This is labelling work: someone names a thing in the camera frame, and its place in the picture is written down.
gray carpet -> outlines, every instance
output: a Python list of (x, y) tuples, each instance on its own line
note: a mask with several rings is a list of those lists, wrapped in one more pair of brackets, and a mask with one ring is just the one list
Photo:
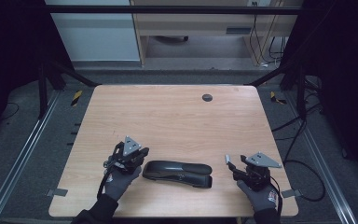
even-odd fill
[[(220, 50), (212, 48), (214, 58), (211, 57), (211, 54), (202, 52), (209, 49), (203, 45), (199, 45), (199, 51), (193, 52), (194, 58), (192, 58), (188, 54), (188, 49), (197, 48), (197, 43), (200, 43), (199, 38), (190, 37), (187, 45), (164, 38), (155, 38), (149, 46), (149, 50), (152, 51), (148, 52), (146, 59), (148, 64), (144, 68), (81, 71), (81, 74), (103, 84), (241, 85), (257, 79), (270, 70), (270, 67), (244, 70), (243, 60), (248, 61), (245, 67), (249, 68), (250, 59), (247, 58), (249, 55), (233, 49), (231, 45), (225, 49), (225, 43), (220, 42), (221, 40), (218, 38), (210, 40), (209, 46), (216, 43), (215, 41), (220, 43), (222, 48)], [(237, 48), (243, 47), (243, 42), (235, 39), (233, 41)], [(187, 63), (188, 58), (194, 62)], [(0, 223), (68, 223), (71, 219), (51, 217), (48, 214), (48, 208), (52, 198), (45, 194), (48, 189), (55, 189), (58, 185), (72, 148), (70, 143), (76, 139), (76, 136), (71, 133), (76, 132), (79, 128), (76, 124), (83, 119), (93, 88), (86, 87), (68, 76), (64, 76), (64, 78), (67, 81), (67, 86), (64, 91), (61, 91), (58, 104), (2, 211)], [(286, 96), (295, 95), (291, 91), (280, 91), (277, 86), (280, 79), (280, 77), (276, 77), (258, 88), (271, 128), (278, 127), (295, 117), (290, 105), (281, 105), (270, 101), (271, 91), (276, 93), (278, 99), (286, 99)], [(77, 106), (70, 106), (75, 92), (79, 90), (82, 90), (83, 94)], [(0, 121), (0, 186), (36, 124), (39, 110), (37, 83), (33, 82), (14, 90), (10, 94), (9, 101), (17, 104), (19, 110), (16, 112), (16, 105), (7, 105), (7, 110), (2, 117), (9, 118)], [(315, 105), (318, 103), (318, 98), (311, 96), (309, 102), (307, 106)], [(299, 124), (294, 123), (274, 133), (282, 157), (290, 147), (292, 139), (278, 139), (293, 137), (298, 128)], [(342, 158), (341, 146), (323, 113), (316, 110), (309, 114), (307, 128), (310, 129), (324, 158), (328, 161), (328, 165), (358, 221), (358, 164), (356, 161)], [(289, 159), (303, 161), (315, 169), (316, 166), (310, 156), (303, 134), (296, 140)], [(294, 189), (301, 189), (303, 194), (310, 198), (317, 198), (321, 195), (322, 185), (309, 169), (297, 163), (287, 163), (286, 171)], [(317, 203), (306, 201), (303, 198), (296, 198), (296, 201), (299, 214), (295, 217), (283, 217), (282, 223), (341, 223), (328, 194)], [(117, 220), (118, 223), (135, 223), (135, 221), (136, 223), (172, 222), (172, 220), (155, 219)], [(233, 218), (205, 218), (181, 219), (179, 221), (188, 224), (233, 223), (235, 220)], [(254, 223), (254, 221), (250, 218), (246, 223)]]

floor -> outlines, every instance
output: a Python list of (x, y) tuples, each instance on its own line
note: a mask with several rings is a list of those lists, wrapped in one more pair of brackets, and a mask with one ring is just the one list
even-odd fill
[[(279, 51), (280, 45), (277, 40), (272, 51)], [(181, 38), (154, 37), (150, 41), (144, 67), (79, 72), (103, 84), (242, 85), (274, 68), (275, 62), (269, 63), (268, 67), (254, 66), (250, 54), (242, 49), (245, 46), (240, 37), (191, 36), (187, 42)], [(54, 106), (48, 111), (46, 122), (37, 119), (37, 83), (20, 87), (10, 94), (11, 104), (7, 105), (0, 122), (0, 223), (68, 223), (70, 220), (48, 214), (51, 198), (46, 191), (58, 185), (92, 88), (63, 76), (67, 82), (65, 90), (48, 91), (50, 104)], [(271, 129), (296, 117), (296, 92), (281, 91), (278, 85), (280, 78), (276, 77), (257, 88)], [(78, 104), (70, 106), (75, 92), (79, 90), (83, 93)], [(272, 91), (276, 99), (285, 100), (287, 104), (271, 101)], [(283, 217), (282, 223), (358, 223), (358, 164), (342, 157), (340, 143), (323, 115), (323, 109), (317, 105), (317, 95), (314, 92), (307, 92), (306, 95), (308, 107), (316, 105), (316, 109), (310, 111), (306, 129), (293, 144), (289, 158), (302, 161), (316, 171), (324, 181), (326, 195), (319, 202), (297, 197), (299, 214)], [(300, 122), (295, 122), (274, 132), (282, 157), (286, 155), (299, 127)], [(286, 170), (293, 189), (300, 189), (305, 197), (312, 199), (322, 195), (323, 185), (310, 169), (292, 162), (287, 164)], [(208, 218), (202, 221), (235, 222), (234, 219)], [(246, 223), (254, 221), (249, 218)]]

black glove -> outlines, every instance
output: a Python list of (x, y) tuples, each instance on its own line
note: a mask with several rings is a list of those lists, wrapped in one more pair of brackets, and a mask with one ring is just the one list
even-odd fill
[(237, 186), (248, 196), (255, 212), (276, 207), (277, 192), (272, 186), (268, 185), (260, 191), (253, 191), (242, 180), (237, 181)]
[(141, 171), (141, 166), (138, 166), (132, 175), (123, 175), (120, 171), (114, 170), (113, 173), (107, 178), (106, 184), (104, 185), (105, 194), (117, 202), (121, 196), (123, 196), (132, 180), (136, 179)]

wire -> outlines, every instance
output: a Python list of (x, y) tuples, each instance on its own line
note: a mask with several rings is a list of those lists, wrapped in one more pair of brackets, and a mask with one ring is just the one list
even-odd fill
[(318, 97), (319, 94), (318, 94), (318, 93), (311, 93), (311, 94), (309, 94), (306, 98), (304, 98), (304, 100), (307, 101), (308, 98), (310, 98), (311, 96), (316, 96), (316, 97)]
[(305, 78), (305, 84), (306, 84), (306, 88), (315, 92), (321, 91), (321, 87), (319, 86), (319, 78), (317, 79), (318, 84), (315, 84), (311, 81), (309, 81), (308, 79)]
[[(277, 17), (277, 15), (274, 15), (274, 17), (273, 17), (273, 19), (272, 19), (272, 22), (271, 22), (271, 25), (270, 25), (270, 27), (269, 27), (269, 30), (268, 30), (267, 35), (269, 35), (269, 33), (271, 32), (271, 30), (272, 30), (272, 25), (273, 25), (273, 23), (275, 22), (275, 18), (276, 18), (276, 17)], [(256, 28), (255, 28), (256, 20), (257, 20), (257, 14), (255, 14), (254, 25), (253, 25), (253, 29), (252, 29), (252, 32), (251, 32), (250, 38), (249, 38), (249, 44), (250, 44), (251, 50), (252, 50), (252, 52), (253, 52), (253, 54), (254, 54), (254, 56), (255, 56), (255, 60), (256, 60), (257, 64), (260, 64), (260, 61), (258, 61), (258, 59), (257, 59), (257, 57), (256, 57), (256, 55), (255, 55), (255, 50), (254, 50), (253, 45), (252, 45), (252, 35), (253, 35), (253, 32), (254, 32), (254, 31), (255, 31), (255, 37), (256, 37), (256, 39), (257, 39), (258, 48), (259, 48), (259, 50), (260, 50), (260, 56), (261, 56), (261, 58), (262, 58), (266, 63), (276, 63), (276, 61), (268, 61), (268, 60), (266, 60), (266, 59), (264, 58), (264, 56), (263, 56), (263, 52), (262, 52), (262, 50), (261, 50), (260, 40), (259, 40), (259, 38), (258, 38), (257, 30), (256, 30)]]
[(277, 214), (278, 214), (278, 217), (281, 219), (281, 212), (282, 212), (282, 206), (283, 206), (282, 196), (279, 193), (279, 192), (281, 192), (281, 188), (279, 187), (278, 181), (274, 177), (270, 176), (270, 178), (277, 185), (277, 187), (275, 188), (275, 186), (273, 184), (270, 184), (274, 188), (274, 190), (276, 192), (278, 192), (278, 210), (277, 210)]
[[(280, 61), (282, 59), (282, 57), (283, 57), (284, 46), (286, 45), (286, 40), (285, 40), (286, 37), (284, 37), (284, 36), (282, 37), (282, 43), (281, 43), (281, 50), (280, 51), (271, 51), (272, 45), (275, 42), (275, 38), (276, 38), (275, 36), (272, 37), (272, 41), (271, 41), (271, 44), (269, 45), (268, 53), (269, 53), (269, 57), (274, 59), (275, 62), (276, 62), (277, 60)], [(281, 54), (281, 57), (274, 57), (272, 54)]]
[(298, 129), (298, 131), (297, 131), (295, 137), (293, 138), (292, 143), (290, 144), (290, 147), (289, 147), (289, 150), (288, 150), (287, 153), (286, 153), (286, 156), (284, 156), (283, 165), (286, 164), (287, 157), (289, 157), (289, 154), (290, 154), (290, 152), (291, 152), (292, 149), (293, 149), (293, 145), (295, 144), (295, 141), (296, 141), (297, 138), (300, 136), (301, 130), (302, 130), (303, 128), (305, 128), (305, 125), (306, 125), (306, 124), (307, 124), (307, 120), (304, 119), (304, 120), (301, 122), (300, 128)]
[[(313, 105), (312, 107), (308, 108), (307, 109), (307, 114), (311, 114), (313, 112), (313, 109), (317, 108), (318, 106), (320, 106), (321, 104), (316, 104), (316, 105)], [(289, 121), (287, 121), (286, 123), (284, 123), (283, 125), (277, 127), (277, 128), (274, 128), (272, 129), (271, 131), (274, 133), (274, 132), (277, 132), (279, 131), (280, 129), (283, 129), (291, 124), (293, 124), (294, 122), (296, 122), (296, 120), (300, 119), (301, 117), (300, 116), (297, 116)]]
[(306, 163), (304, 163), (304, 162), (302, 162), (302, 161), (287, 160), (286, 163), (287, 163), (287, 162), (293, 162), (293, 163), (301, 164), (301, 165), (307, 167), (311, 172), (313, 172), (313, 173), (316, 175), (316, 177), (319, 179), (319, 181), (320, 181), (321, 184), (322, 184), (322, 189), (323, 189), (323, 190), (322, 190), (321, 196), (319, 196), (318, 198), (312, 199), (312, 198), (310, 198), (310, 197), (306, 197), (306, 196), (304, 196), (304, 195), (301, 195), (301, 198), (303, 198), (303, 199), (305, 199), (305, 200), (307, 200), (307, 201), (310, 201), (310, 202), (314, 202), (314, 203), (317, 203), (317, 202), (321, 201), (321, 200), (324, 198), (324, 195), (326, 194), (326, 186), (324, 185), (324, 182), (323, 182), (321, 176), (320, 176), (314, 169), (312, 169), (310, 166), (308, 166)]
[[(292, 55), (292, 57), (288, 60), (288, 62), (281, 68), (282, 70), (284, 70), (284, 69), (288, 68), (289, 66), (295, 64), (297, 58), (299, 58), (298, 55), (301, 55), (301, 53), (303, 53), (303, 52), (301, 52), (301, 50), (304, 51), (304, 49), (306, 49), (306, 47), (304, 47), (304, 46), (307, 46), (307, 45), (309, 44), (311, 38), (317, 33), (318, 29), (323, 25), (323, 22), (326, 20), (327, 15), (330, 13), (330, 11), (332, 10), (332, 8), (333, 8), (333, 6), (336, 4), (336, 2), (337, 2), (337, 0), (335, 0), (335, 1), (333, 2), (333, 4), (330, 6), (330, 8), (329, 8), (329, 9), (327, 10), (327, 12), (325, 13), (324, 17), (323, 17), (323, 18), (319, 21), (319, 23), (316, 25), (315, 29), (312, 30), (312, 32), (308, 35), (308, 37), (303, 41), (303, 44), (300, 46), (300, 48), (294, 53), (294, 55)], [(289, 125), (288, 123), (293, 123), (293, 122), (290, 120), (289, 122), (287, 122), (286, 124), (284, 124), (284, 125), (282, 126), (282, 128), (288, 126), (288, 125)], [(304, 119), (303, 122), (301, 123), (300, 129), (299, 129), (298, 132), (297, 132), (297, 135), (296, 135), (296, 136), (294, 137), (294, 139), (293, 139), (293, 142), (292, 142), (292, 144), (291, 144), (291, 147), (289, 148), (288, 152), (286, 153), (285, 160), (283, 161), (283, 164), (285, 164), (286, 162), (297, 162), (297, 163), (300, 163), (300, 164), (303, 163), (303, 165), (305, 165), (307, 168), (309, 168), (310, 170), (312, 170), (312, 172), (317, 175), (317, 173), (314, 172), (314, 170), (311, 169), (311, 168), (310, 168), (307, 164), (305, 164), (304, 162), (293, 161), (293, 160), (287, 160), (287, 157), (289, 156), (290, 150), (291, 150), (291, 148), (292, 148), (294, 142), (295, 142), (296, 139), (298, 138), (298, 135), (299, 135), (299, 133), (301, 132), (302, 127), (304, 127), (305, 123), (306, 123), (306, 120)], [(280, 127), (280, 128), (276, 128), (276, 129), (273, 130), (273, 132), (278, 131), (278, 130), (280, 130), (280, 129), (281, 129), (281, 127)], [(325, 195), (325, 185), (324, 185), (324, 182), (322, 181), (322, 179), (320, 178), (320, 176), (319, 176), (319, 175), (317, 175), (317, 176), (318, 176), (318, 178), (320, 179), (320, 181), (321, 181), (321, 183), (322, 183), (322, 186), (323, 186), (323, 188), (324, 188), (323, 193), (322, 193), (322, 196), (321, 196), (320, 198), (318, 198), (318, 199), (311, 199), (311, 198), (302, 196), (303, 199), (308, 200), (308, 201), (311, 201), (311, 202), (318, 202), (318, 201), (320, 201), (320, 200), (324, 197), (324, 195)]]
[(275, 141), (284, 141), (284, 140), (289, 140), (289, 139), (293, 139), (294, 137), (286, 137), (286, 138), (275, 138)]
[(16, 111), (14, 111), (11, 115), (5, 117), (5, 118), (2, 118), (1, 120), (4, 120), (4, 119), (9, 119), (11, 117), (13, 117), (15, 114), (17, 114), (17, 112), (19, 112), (19, 109), (20, 109), (20, 106), (16, 103), (7, 103), (8, 105), (15, 105), (17, 108), (16, 108)]
[(296, 48), (296, 50), (293, 52), (293, 54), (288, 58), (287, 62), (285, 62), (284, 64), (280, 64), (279, 68), (268, 73), (266, 76), (264, 76), (256, 81), (253, 81), (251, 83), (248, 83), (248, 84), (245, 83), (243, 85), (251, 85), (251, 86), (257, 87), (257, 86), (261, 85), (262, 83), (264, 83), (264, 81), (271, 79), (273, 77), (276, 77), (280, 73), (286, 72), (287, 69), (290, 69), (291, 67), (297, 67), (299, 64), (303, 63), (304, 55), (309, 52), (310, 46), (314, 46), (314, 45), (310, 44), (310, 42), (312, 41), (313, 38), (315, 38), (316, 35), (320, 35), (319, 34), (321, 32), (320, 29), (321, 29), (321, 27), (324, 26), (324, 21), (326, 21), (327, 16), (330, 14), (330, 12), (334, 8), (334, 5), (337, 3), (338, 0), (332, 0), (332, 1), (334, 1), (334, 2), (326, 10), (326, 13), (324, 14), (324, 16), (318, 21), (318, 24), (315, 25), (315, 27), (312, 29), (312, 31), (310, 31), (310, 34), (304, 39), (304, 41), (302, 41), (301, 45), (298, 48)]

table top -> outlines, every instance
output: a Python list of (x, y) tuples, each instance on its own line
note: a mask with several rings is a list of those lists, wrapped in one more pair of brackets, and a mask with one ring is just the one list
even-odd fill
[[(206, 102), (202, 95), (213, 99)], [(213, 185), (197, 189), (171, 181), (135, 179), (115, 217), (251, 217), (246, 195), (237, 187), (225, 155), (244, 169), (240, 155), (258, 151), (282, 164), (255, 87), (231, 85), (102, 85), (95, 88), (49, 213), (75, 217), (90, 209), (103, 178), (103, 162), (128, 135), (149, 147), (148, 161), (203, 163), (212, 167)], [(270, 168), (281, 190), (290, 189), (284, 168)], [(283, 199), (283, 216), (298, 212)]]

